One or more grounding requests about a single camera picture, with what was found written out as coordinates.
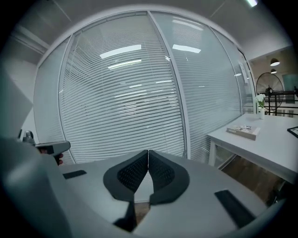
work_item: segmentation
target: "white desk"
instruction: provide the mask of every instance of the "white desk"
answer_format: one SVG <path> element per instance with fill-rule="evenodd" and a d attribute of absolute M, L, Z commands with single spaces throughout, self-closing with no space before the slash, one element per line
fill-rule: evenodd
<path fill-rule="evenodd" d="M 298 126 L 298 119 L 269 116 L 261 120 L 258 115 L 244 114 L 229 125 L 260 127 L 257 139 L 250 140 L 226 132 L 227 126 L 208 134 L 211 139 L 209 165 L 214 166 L 216 145 L 294 183 L 298 174 L 298 138 L 287 131 Z"/>

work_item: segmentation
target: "book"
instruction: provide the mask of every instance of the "book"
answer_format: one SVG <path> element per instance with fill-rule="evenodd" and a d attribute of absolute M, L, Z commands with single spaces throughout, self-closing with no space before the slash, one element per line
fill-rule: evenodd
<path fill-rule="evenodd" d="M 227 132 L 252 140 L 256 140 L 257 135 L 260 133 L 260 130 L 261 128 L 259 127 L 248 125 L 227 127 Z"/>

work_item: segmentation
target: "desk leg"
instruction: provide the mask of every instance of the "desk leg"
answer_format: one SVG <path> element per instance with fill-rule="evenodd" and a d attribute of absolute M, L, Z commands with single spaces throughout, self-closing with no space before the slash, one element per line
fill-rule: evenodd
<path fill-rule="evenodd" d="M 210 141 L 210 154 L 209 154 L 209 165 L 214 166 L 215 165 L 215 159 L 216 159 L 216 145 L 211 140 Z"/>

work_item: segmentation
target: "glass partition wall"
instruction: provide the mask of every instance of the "glass partition wall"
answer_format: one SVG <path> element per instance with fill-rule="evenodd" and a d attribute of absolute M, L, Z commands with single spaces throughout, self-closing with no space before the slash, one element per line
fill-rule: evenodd
<path fill-rule="evenodd" d="M 207 134 L 253 105 L 251 76 L 241 64 L 229 39 L 179 15 L 101 20 L 72 34 L 41 64 L 34 92 L 38 137 L 70 141 L 65 164 L 143 149 L 207 163 Z M 217 153 L 216 165 L 232 156 Z M 147 176 L 136 201 L 152 191 Z"/>

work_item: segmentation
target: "wooden floor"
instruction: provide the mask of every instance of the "wooden floor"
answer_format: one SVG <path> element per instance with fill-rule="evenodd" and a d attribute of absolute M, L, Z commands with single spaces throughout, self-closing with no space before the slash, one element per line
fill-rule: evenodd
<path fill-rule="evenodd" d="M 239 156 L 236 156 L 222 171 L 257 194 L 267 205 L 270 205 L 273 189 L 283 182 L 280 177 Z M 137 223 L 140 223 L 148 212 L 148 202 L 136 203 Z"/>

